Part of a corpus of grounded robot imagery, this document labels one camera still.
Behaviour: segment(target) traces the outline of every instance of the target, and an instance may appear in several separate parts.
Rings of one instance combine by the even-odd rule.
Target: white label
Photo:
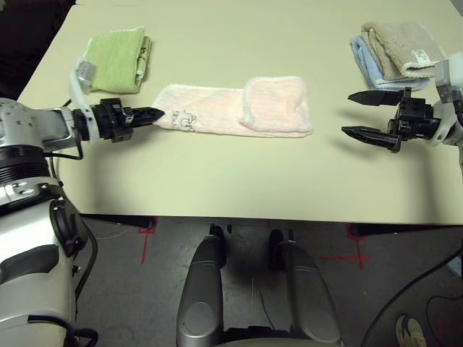
[[[418,64],[431,64],[431,59],[429,59],[429,56],[422,49],[417,49],[416,51],[412,51],[412,53],[417,59]]]

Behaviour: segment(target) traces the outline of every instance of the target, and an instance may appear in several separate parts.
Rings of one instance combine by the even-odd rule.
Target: red tape mark
[[[352,227],[351,223],[345,223],[346,230],[347,230],[347,237],[355,242],[355,248],[357,249],[357,256],[359,260],[359,268],[363,270],[363,257],[362,257],[362,248],[360,247],[360,242],[365,240],[364,236],[354,236],[350,232],[350,228]]]
[[[153,220],[154,220],[154,227],[152,227],[151,229],[138,229],[139,234],[145,234],[145,241],[143,243],[143,250],[142,250],[142,260],[141,260],[142,264],[145,263],[145,259],[146,259],[146,249],[148,248],[148,237],[150,235],[156,235],[156,226],[158,225],[158,217],[153,216]]]
[[[439,335],[439,340],[443,339],[443,326],[442,320],[440,317],[436,318],[436,326],[437,326],[437,335]]]

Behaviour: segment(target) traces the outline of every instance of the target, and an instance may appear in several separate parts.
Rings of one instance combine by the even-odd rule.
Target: beige table surface
[[[415,140],[399,154],[357,142],[341,126],[386,130],[395,107],[361,106],[365,89],[349,41],[366,21],[417,21],[444,51],[462,49],[450,1],[198,0],[149,6],[74,6],[20,101],[33,108],[69,98],[69,68],[88,39],[144,25],[153,39],[147,80],[126,106],[150,106],[169,83],[243,87],[255,76],[301,76],[314,134],[262,139],[135,130],[129,142],[84,146],[59,161],[65,189],[84,213],[224,216],[397,223],[463,223],[455,147]],[[91,103],[108,93],[92,93]],[[438,100],[433,82],[417,97]]]
[[[150,6],[156,0],[76,0],[78,5]]]

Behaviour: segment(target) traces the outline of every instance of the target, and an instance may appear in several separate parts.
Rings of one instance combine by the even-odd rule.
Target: cloth
[[[429,83],[429,78],[412,79],[403,76],[401,80],[386,80],[362,36],[352,40],[352,52],[370,89],[394,91],[411,87],[412,90],[419,90]]]
[[[96,65],[92,89],[138,93],[151,50],[145,28],[98,35],[88,43],[85,58]]]
[[[446,59],[431,34],[419,23],[367,22],[362,36],[373,49],[386,80],[432,77],[435,63]]]
[[[168,85],[153,103],[165,129],[254,137],[313,132],[300,77],[256,77],[244,89]]]

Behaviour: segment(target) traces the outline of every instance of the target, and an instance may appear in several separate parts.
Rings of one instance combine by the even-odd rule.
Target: black cable
[[[88,238],[92,242],[92,254],[90,256],[90,259],[88,260],[87,267],[85,268],[85,271],[82,274],[82,277],[80,278],[79,283],[77,284],[77,287],[75,288],[76,301],[79,299],[80,293],[82,292],[82,289],[84,288],[85,282],[87,282],[88,276],[90,275],[93,265],[95,264],[96,256],[98,255],[98,243],[95,239],[95,236],[93,235],[93,233],[90,231],[88,227],[87,227],[87,231],[88,231]]]
[[[462,253],[460,254],[460,274],[462,275],[462,285],[463,285],[463,240],[462,240]],[[431,296],[428,301],[426,302],[426,307],[425,307],[425,313],[426,313],[426,321],[428,322],[429,329],[431,330],[431,335],[434,337],[434,340],[436,340],[437,344],[440,347],[443,347],[442,341],[437,337],[436,333],[434,333],[433,326],[431,325],[431,322],[429,320],[429,305],[432,300],[434,299],[443,299],[443,300],[449,300],[449,301],[456,301],[463,299],[463,294],[457,297],[449,297],[449,296],[442,296],[442,295],[434,295]]]
[[[79,338],[89,338],[90,341],[85,347],[94,347],[98,342],[98,332],[94,329],[84,327],[83,329],[76,330],[75,335]]]
[[[262,291],[260,291],[260,288],[258,288],[258,290],[259,290],[260,303],[262,304],[263,313],[266,314],[268,323],[270,324],[270,326],[272,327],[272,329],[275,330],[275,325],[273,325],[272,320],[270,319],[270,315],[269,315],[268,312],[267,312],[266,303],[265,303],[264,300],[263,300]]]
[[[66,320],[42,314],[30,314],[27,316],[27,323],[49,323],[63,327],[66,330],[72,330],[71,325]]]
[[[408,289],[410,289],[411,287],[413,287],[416,283],[420,282],[423,278],[425,278],[426,276],[430,275],[431,273],[434,273],[435,271],[439,270],[441,267],[443,267],[444,265],[446,265],[448,262],[450,262],[452,259],[454,259],[455,257],[458,257],[458,255],[460,253],[463,252],[463,247],[460,247],[458,248],[457,251],[453,252],[452,254],[450,254],[446,259],[442,260],[441,262],[439,262],[437,265],[435,265],[434,267],[432,267],[431,269],[425,271],[424,273],[422,273],[421,275],[419,275],[418,277],[416,277],[414,280],[411,280],[410,282],[408,282],[408,284],[406,286],[404,286],[400,291],[397,292],[396,295],[394,295],[392,298],[389,299],[388,302],[386,302],[386,304],[383,306],[383,308],[379,311],[379,313],[376,315],[375,319],[371,322],[370,324],[370,327],[368,328],[367,332],[365,333],[365,335],[363,336],[363,340],[362,340],[362,344],[360,345],[360,347],[366,347],[367,345],[367,342],[368,342],[368,338],[370,337],[373,329],[375,328],[376,324],[378,323],[379,319],[383,316],[384,312],[403,294],[405,293]]]
[[[441,295],[434,295],[434,296],[431,296],[428,301],[426,302],[426,320],[428,321],[428,326],[429,326],[429,329],[431,330],[431,335],[434,337],[434,340],[436,340],[437,344],[440,346],[440,347],[443,347],[443,343],[442,341],[437,337],[436,333],[434,333],[434,329],[433,329],[433,326],[431,325],[431,322],[429,320],[429,304],[431,303],[432,300],[434,299],[444,299],[444,300],[450,300],[450,301],[456,301],[456,300],[460,300],[460,299],[463,299],[463,295],[460,295],[460,296],[457,296],[455,298],[450,298],[450,297],[447,297],[447,296],[441,296]]]
[[[77,151],[79,153],[79,156],[76,155],[68,155],[68,154],[61,154],[61,153],[44,153],[43,155],[47,158],[65,158],[65,159],[72,159],[72,160],[82,160],[84,158],[84,152],[82,150],[82,138],[80,136],[80,133],[74,129],[74,135],[75,135],[75,143],[77,147]]]
[[[59,181],[59,177],[55,169],[55,160],[53,157],[50,157],[50,171],[51,171],[51,175]]]

